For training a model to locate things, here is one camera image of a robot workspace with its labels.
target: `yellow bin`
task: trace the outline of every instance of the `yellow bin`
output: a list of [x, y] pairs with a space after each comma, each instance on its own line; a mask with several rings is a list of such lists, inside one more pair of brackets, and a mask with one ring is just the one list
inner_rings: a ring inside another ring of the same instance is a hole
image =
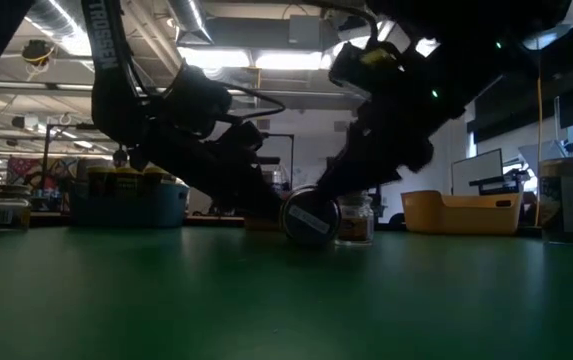
[[425, 234], [512, 235], [519, 224], [520, 194], [442, 196], [402, 194], [406, 228]]

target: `bottle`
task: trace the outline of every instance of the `bottle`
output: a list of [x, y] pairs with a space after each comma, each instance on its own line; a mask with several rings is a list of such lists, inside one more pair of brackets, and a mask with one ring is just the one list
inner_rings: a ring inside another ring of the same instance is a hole
[[30, 191], [23, 185], [0, 185], [0, 231], [25, 231], [30, 223]]
[[361, 191], [339, 198], [342, 221], [338, 245], [370, 245], [375, 234], [375, 212], [370, 207], [372, 199]]

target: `green tabletop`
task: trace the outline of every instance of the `green tabletop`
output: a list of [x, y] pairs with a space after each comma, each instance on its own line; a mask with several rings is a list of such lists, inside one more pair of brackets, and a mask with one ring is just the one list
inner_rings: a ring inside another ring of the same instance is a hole
[[0, 235], [0, 359], [573, 359], [573, 246], [243, 229]]

